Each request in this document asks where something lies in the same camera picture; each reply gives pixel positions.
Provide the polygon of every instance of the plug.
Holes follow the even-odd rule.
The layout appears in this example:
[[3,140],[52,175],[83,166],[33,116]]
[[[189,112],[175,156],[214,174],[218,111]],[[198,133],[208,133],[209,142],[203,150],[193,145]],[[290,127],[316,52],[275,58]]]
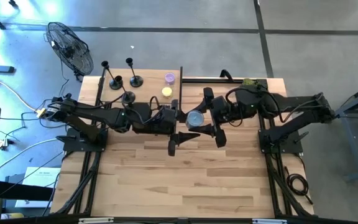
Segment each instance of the plug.
[[37,113],[37,118],[40,118],[45,114],[45,112],[47,112],[47,110],[42,108],[41,110],[36,110],[35,112]]

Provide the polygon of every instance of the white cable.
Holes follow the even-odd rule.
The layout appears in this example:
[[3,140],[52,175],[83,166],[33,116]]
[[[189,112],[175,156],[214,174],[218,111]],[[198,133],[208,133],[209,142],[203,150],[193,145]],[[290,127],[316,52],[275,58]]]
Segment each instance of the white cable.
[[10,90],[11,92],[13,92],[13,94],[15,94],[18,99],[26,106],[28,107],[30,110],[35,111],[34,108],[32,108],[30,105],[28,105],[20,96],[19,94],[17,94],[11,87],[9,87],[7,84],[0,82],[0,84],[4,85],[8,90]]
[[48,140],[44,140],[38,143],[35,143],[27,148],[25,148],[23,151],[19,152],[18,154],[16,154],[14,157],[10,158],[9,160],[7,160],[6,162],[4,162],[2,165],[0,165],[0,168],[3,167],[4,165],[6,165],[8,162],[11,162],[14,158],[16,158],[17,156],[21,155],[23,152],[26,152],[27,150],[31,149],[34,146],[38,146],[39,144],[43,144],[46,142],[50,142],[50,141],[56,141],[57,139],[48,139]]
[[32,108],[30,105],[28,105],[20,96],[19,94],[17,94],[11,87],[9,87],[7,84],[0,82],[0,84],[4,85],[8,90],[10,90],[11,92],[13,92],[13,94],[15,94],[18,99],[26,106],[28,107],[30,110],[35,111],[34,108]]

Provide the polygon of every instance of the fan stand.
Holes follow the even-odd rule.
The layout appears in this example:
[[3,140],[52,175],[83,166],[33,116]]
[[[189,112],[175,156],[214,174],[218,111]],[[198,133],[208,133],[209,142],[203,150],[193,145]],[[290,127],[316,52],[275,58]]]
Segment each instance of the fan stand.
[[79,71],[75,70],[75,71],[74,71],[74,76],[75,76],[75,79],[76,79],[77,81],[79,81],[80,83],[82,83],[82,80],[80,80],[79,77],[82,77],[82,79],[84,79],[84,75],[83,75],[83,74],[81,74]]

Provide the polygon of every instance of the black metal frame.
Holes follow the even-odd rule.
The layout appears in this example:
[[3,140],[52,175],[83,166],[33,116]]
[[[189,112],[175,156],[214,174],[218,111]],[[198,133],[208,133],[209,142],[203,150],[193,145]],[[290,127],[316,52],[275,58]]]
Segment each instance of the black metal frame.
[[[103,90],[103,83],[104,83],[104,76],[105,70],[103,70],[103,74],[99,79],[98,85],[98,92],[96,95],[96,102],[95,105],[99,105],[101,100],[101,93]],[[208,79],[208,78],[183,78],[183,69],[180,69],[180,76],[182,82],[180,83],[180,96],[182,91],[182,84],[183,83],[227,83],[227,84],[238,84],[242,83],[241,80],[232,79],[229,76],[218,79]],[[265,127],[265,120],[259,116],[259,123],[261,129],[266,129]],[[269,120],[270,127],[274,126],[274,120]],[[60,223],[78,223],[79,218],[92,218],[91,217],[91,210],[93,206],[93,198],[94,198],[94,191],[96,188],[96,179],[98,177],[98,169],[99,169],[99,162],[101,158],[102,152],[95,152],[94,163],[91,169],[95,172],[91,177],[89,177],[88,166],[90,162],[92,152],[85,152],[83,167],[80,176],[80,183],[83,184],[82,180],[90,179],[90,187],[89,187],[89,194],[86,201],[86,206],[83,213],[80,213],[81,202],[82,202],[82,194],[83,189],[79,186],[76,189],[76,194],[80,194],[78,199],[75,202],[73,214],[52,214],[47,217],[33,217],[33,218],[20,218],[16,220],[0,220],[0,223],[51,223],[60,224]],[[273,166],[272,162],[272,154],[275,155],[276,163],[277,163],[277,170]],[[290,192],[290,189],[287,187],[285,183],[285,175],[284,175],[284,168],[282,163],[281,152],[278,150],[277,153],[265,153],[265,160],[267,165],[267,172],[268,172],[268,181],[270,187],[270,193],[272,196],[272,207],[275,217],[270,218],[272,220],[283,220],[287,221],[287,223],[330,223],[330,224],[337,224],[337,223],[348,223],[348,224],[358,224],[358,222],[352,221],[345,221],[345,220],[333,220],[327,218],[319,218],[317,216],[309,214],[305,211],[302,206],[296,201],[295,197]],[[283,192],[283,199],[285,205],[285,214],[282,213],[279,203],[278,203],[278,196],[276,190],[276,184],[279,185]],[[291,208],[297,212],[298,216],[292,215]],[[258,218],[178,218],[178,217],[114,217],[114,222],[138,222],[138,223],[155,223],[158,224],[160,222],[174,222],[180,224],[189,224],[189,223],[263,223],[259,221]]]

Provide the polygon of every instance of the white paper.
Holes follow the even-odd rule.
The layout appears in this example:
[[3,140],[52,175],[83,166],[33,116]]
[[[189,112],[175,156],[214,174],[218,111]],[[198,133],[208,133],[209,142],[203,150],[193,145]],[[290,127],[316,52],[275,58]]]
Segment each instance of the white paper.
[[[34,172],[38,167],[28,167],[25,172],[25,177]],[[48,184],[55,182],[56,175],[60,172],[60,168],[48,168],[43,167],[37,170],[35,173],[31,174],[28,178],[23,180],[23,184],[34,185],[45,187]],[[28,200],[17,200],[16,208],[45,208],[48,205],[48,202],[43,201],[28,201]]]

